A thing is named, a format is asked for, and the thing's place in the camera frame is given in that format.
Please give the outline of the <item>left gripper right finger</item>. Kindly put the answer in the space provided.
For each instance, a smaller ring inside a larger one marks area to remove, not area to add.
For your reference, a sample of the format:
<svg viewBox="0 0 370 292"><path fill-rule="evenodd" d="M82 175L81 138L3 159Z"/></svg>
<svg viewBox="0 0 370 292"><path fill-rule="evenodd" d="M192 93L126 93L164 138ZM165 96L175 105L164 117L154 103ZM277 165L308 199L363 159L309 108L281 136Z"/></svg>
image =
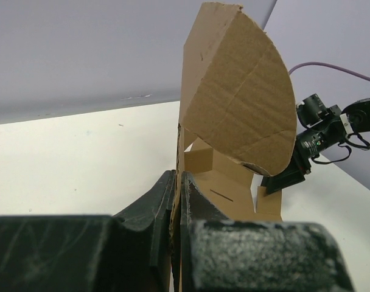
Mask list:
<svg viewBox="0 0 370 292"><path fill-rule="evenodd" d="M230 220L184 172L179 291L353 291L338 244L320 224Z"/></svg>

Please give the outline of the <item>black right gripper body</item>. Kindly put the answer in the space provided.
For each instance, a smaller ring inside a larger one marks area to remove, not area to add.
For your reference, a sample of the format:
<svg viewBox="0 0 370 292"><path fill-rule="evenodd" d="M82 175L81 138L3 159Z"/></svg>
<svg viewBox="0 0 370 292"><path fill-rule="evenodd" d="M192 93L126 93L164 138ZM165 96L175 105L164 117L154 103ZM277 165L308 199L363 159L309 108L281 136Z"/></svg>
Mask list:
<svg viewBox="0 0 370 292"><path fill-rule="evenodd" d="M303 182L310 172L309 159L295 148L288 167L281 173L281 189Z"/></svg>

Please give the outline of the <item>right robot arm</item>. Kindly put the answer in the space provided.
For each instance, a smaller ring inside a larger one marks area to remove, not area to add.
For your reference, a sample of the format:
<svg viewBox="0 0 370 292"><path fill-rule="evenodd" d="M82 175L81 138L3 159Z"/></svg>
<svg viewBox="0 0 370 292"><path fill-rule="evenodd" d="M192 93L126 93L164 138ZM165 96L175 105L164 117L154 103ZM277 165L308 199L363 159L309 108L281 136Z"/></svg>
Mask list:
<svg viewBox="0 0 370 292"><path fill-rule="evenodd" d="M370 150L370 143L362 133L370 132L370 98L350 104L345 109L337 105L326 107L317 94L304 99L296 106L299 123L305 128L296 136L293 154L287 168L280 174L263 177L261 186L267 195L305 181L311 172L311 162L327 165L319 161L320 153L337 144L347 149L347 160L352 148Z"/></svg>

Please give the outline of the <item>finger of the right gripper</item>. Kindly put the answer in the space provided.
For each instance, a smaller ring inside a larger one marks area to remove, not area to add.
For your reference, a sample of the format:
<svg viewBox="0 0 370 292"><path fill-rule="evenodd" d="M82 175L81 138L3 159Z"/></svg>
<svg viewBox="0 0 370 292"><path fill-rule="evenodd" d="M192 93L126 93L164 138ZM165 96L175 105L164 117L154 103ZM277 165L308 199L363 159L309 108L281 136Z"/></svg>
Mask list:
<svg viewBox="0 0 370 292"><path fill-rule="evenodd" d="M271 195L284 188L284 179L280 175L264 176L261 181L261 186L265 188L266 195Z"/></svg>

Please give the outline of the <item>brown cardboard box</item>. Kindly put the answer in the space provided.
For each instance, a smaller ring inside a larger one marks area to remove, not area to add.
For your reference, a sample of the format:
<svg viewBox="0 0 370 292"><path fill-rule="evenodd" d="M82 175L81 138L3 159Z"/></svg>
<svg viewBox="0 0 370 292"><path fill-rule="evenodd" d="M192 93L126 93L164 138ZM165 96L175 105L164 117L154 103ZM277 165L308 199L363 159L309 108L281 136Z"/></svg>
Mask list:
<svg viewBox="0 0 370 292"><path fill-rule="evenodd" d="M281 221L282 195L253 187L290 162L293 87L267 34L238 4L201 5L183 47L176 172L169 234L176 291L186 291L187 210L235 221Z"/></svg>

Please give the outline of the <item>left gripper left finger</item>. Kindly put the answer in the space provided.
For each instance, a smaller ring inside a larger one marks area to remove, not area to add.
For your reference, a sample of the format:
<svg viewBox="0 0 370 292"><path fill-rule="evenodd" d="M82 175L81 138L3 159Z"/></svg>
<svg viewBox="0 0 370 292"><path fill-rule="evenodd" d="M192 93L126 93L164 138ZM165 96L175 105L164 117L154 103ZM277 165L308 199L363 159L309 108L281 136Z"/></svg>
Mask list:
<svg viewBox="0 0 370 292"><path fill-rule="evenodd" d="M116 215L0 216L0 291L168 291L175 172Z"/></svg>

